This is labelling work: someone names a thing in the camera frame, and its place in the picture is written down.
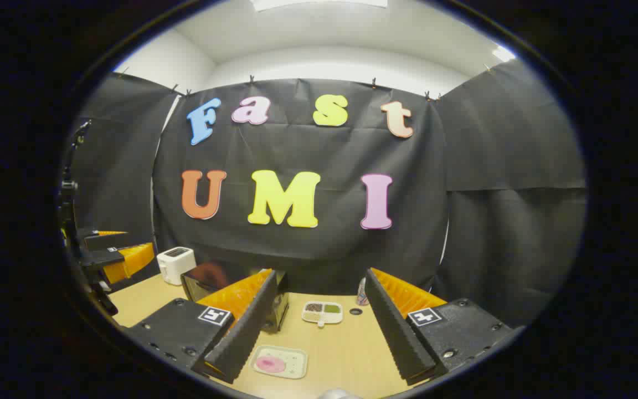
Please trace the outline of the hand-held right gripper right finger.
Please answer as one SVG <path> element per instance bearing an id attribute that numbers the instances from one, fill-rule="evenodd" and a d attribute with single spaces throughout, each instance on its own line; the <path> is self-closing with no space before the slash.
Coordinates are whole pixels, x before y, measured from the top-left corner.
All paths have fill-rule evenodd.
<path id="1" fill-rule="evenodd" d="M 513 336 L 475 301 L 446 301 L 376 268 L 364 290 L 401 378 L 413 385 L 454 373 Z"/>

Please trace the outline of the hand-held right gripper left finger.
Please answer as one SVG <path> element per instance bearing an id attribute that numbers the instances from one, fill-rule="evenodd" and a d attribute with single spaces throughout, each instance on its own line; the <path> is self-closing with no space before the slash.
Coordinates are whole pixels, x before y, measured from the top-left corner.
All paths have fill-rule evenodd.
<path id="1" fill-rule="evenodd" d="M 263 269 L 200 301 L 175 298 L 126 333 L 175 368 L 233 383 L 277 293 L 277 272 Z"/>

